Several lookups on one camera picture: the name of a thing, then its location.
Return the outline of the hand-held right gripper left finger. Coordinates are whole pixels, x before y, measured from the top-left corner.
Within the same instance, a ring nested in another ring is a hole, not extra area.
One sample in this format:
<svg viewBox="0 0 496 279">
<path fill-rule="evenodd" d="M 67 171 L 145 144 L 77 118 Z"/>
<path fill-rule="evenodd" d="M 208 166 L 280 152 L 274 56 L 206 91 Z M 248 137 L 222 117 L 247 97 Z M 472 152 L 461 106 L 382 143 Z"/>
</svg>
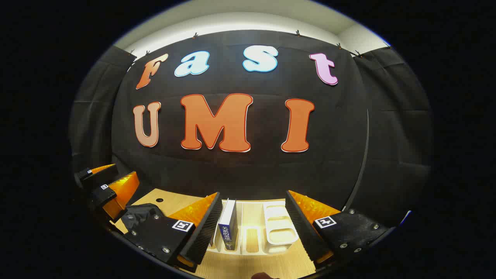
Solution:
<svg viewBox="0 0 496 279">
<path fill-rule="evenodd" d="M 205 256 L 222 213 L 220 193 L 166 216 L 152 203 L 126 207 L 125 238 L 158 261 L 194 272 Z"/>
</svg>

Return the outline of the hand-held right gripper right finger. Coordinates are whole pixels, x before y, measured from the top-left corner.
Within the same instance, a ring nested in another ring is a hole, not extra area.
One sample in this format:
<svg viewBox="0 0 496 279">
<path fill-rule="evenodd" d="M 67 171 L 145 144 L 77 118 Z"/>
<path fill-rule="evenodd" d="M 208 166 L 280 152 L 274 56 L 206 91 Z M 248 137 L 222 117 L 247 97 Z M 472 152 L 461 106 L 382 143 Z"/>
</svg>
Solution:
<svg viewBox="0 0 496 279">
<path fill-rule="evenodd" d="M 316 269 L 337 266 L 365 253 L 390 228 L 354 209 L 340 211 L 288 190 L 286 209 Z"/>
</svg>

